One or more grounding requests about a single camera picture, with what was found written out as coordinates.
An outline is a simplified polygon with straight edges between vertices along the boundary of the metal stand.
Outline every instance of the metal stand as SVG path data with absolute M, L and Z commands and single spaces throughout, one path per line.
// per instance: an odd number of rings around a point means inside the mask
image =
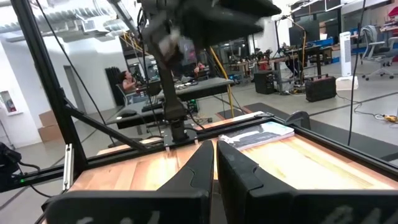
M 72 143 L 75 147 L 75 172 L 80 174 L 87 165 L 86 156 L 73 124 L 72 117 L 65 112 L 63 90 L 57 80 L 49 53 L 47 52 L 39 27 L 36 23 L 36 18 L 30 7 L 30 2 L 28 0 L 13 0 L 11 4 L 18 17 L 24 36 L 29 37 L 26 38 L 26 42 L 32 54 L 43 89 L 53 109 L 55 118 L 57 119 L 63 139 L 66 144 Z
M 73 147 L 72 144 L 65 146 L 65 160 L 63 163 L 62 190 L 69 190 L 73 185 Z
M 39 27 L 37 26 L 36 18 L 30 7 L 30 2 L 28 0 L 13 0 L 11 3 L 18 17 L 22 32 L 26 37 L 26 42 L 32 54 L 37 74 L 39 75 L 50 106 L 57 119 L 63 139 L 66 144 L 72 144 L 74 147 L 74 176 L 79 176 L 86 169 L 88 164 L 75 125 L 72 121 L 72 116 L 131 146 L 133 149 L 145 150 L 146 148 L 141 143 L 132 141 L 117 131 L 88 117 L 76 108 L 70 107 L 72 104 L 65 98 L 65 94 L 58 82 L 49 53 L 47 52 Z

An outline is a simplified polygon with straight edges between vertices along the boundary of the black case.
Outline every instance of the black case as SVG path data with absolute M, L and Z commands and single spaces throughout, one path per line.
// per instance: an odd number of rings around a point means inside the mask
M 305 96 L 309 102 L 330 99 L 336 95 L 335 77 L 327 77 L 305 82 Z
M 272 71 L 255 73 L 254 84 L 257 93 L 273 94 L 275 92 L 274 75 L 272 74 Z

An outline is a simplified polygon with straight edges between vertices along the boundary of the wooden board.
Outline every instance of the wooden board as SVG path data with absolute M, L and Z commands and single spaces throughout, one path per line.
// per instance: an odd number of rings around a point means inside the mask
M 207 124 L 205 128 L 250 118 L 259 113 L 262 112 Z M 211 141 L 216 149 L 217 139 Z M 86 170 L 70 190 L 157 190 L 185 165 L 200 144 Z M 98 154 L 126 148 L 128 146 L 119 146 Z M 398 182 L 297 134 L 246 149 L 242 153 L 296 189 L 398 189 Z M 214 178 L 218 178 L 216 159 Z

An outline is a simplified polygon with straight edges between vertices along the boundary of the metal rod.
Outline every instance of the metal rod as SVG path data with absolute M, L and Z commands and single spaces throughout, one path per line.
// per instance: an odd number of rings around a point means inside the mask
M 65 111 L 64 92 L 60 87 L 55 70 L 37 26 L 35 16 L 28 0 L 12 0 L 22 32 L 32 54 L 33 61 L 50 106 L 60 127 L 65 144 L 72 143 L 75 148 L 75 175 L 81 174 L 87 165 L 86 155 L 72 117 Z

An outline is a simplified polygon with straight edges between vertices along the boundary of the workbench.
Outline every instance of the workbench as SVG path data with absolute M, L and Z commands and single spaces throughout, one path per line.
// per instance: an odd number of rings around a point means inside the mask
M 175 93 L 182 101 L 195 100 L 206 96 L 216 95 L 227 92 L 227 86 L 234 81 L 225 78 L 209 78 L 199 81 L 197 85 L 188 86 Z M 157 95 L 157 99 L 164 99 L 163 90 Z
M 216 95 L 220 93 L 227 92 L 227 86 L 234 83 L 232 80 L 227 80 L 225 78 L 210 78 L 208 80 L 203 80 L 198 82 L 197 85 L 188 86 L 181 90 L 176 90 L 175 93 L 182 101 L 194 100 L 203 98 L 206 96 Z M 157 95 L 158 100 L 164 99 L 163 91 Z M 106 125 L 117 124 L 118 129 L 130 128 L 146 123 L 151 123 L 155 121 L 152 110 L 141 112 L 142 108 L 146 105 L 146 102 L 134 103 L 127 105 L 116 115 L 111 117 Z M 120 118 L 120 115 L 127 110 L 135 110 L 137 114 L 127 118 Z M 164 119 L 163 108 L 155 109 L 155 115 L 157 121 Z
M 262 114 L 261 111 L 205 125 L 215 127 Z M 211 139 L 216 147 L 217 138 Z M 161 151 L 84 171 L 69 191 L 74 190 L 157 190 L 173 177 L 198 144 L 183 146 L 170 152 Z M 104 149 L 98 155 L 121 152 L 129 146 Z M 265 171 L 296 189 L 398 189 L 398 182 L 348 159 L 311 139 L 295 136 L 242 151 Z M 214 179 L 218 179 L 216 161 Z

